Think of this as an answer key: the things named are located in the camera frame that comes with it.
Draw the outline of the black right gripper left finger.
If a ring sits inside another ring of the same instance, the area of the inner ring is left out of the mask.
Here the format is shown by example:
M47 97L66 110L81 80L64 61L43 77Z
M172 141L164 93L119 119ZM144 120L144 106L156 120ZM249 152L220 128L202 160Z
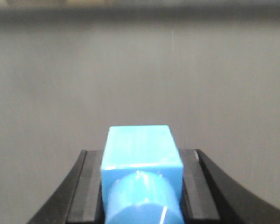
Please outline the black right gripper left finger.
M81 151L65 179L28 223L103 224L102 157L102 151Z

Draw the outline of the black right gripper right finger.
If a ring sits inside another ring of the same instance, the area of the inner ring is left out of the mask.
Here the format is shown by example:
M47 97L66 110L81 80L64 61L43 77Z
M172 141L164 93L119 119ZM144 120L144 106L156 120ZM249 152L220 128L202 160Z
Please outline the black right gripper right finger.
M201 150L181 149L182 215L187 224L262 224L262 200L229 177Z

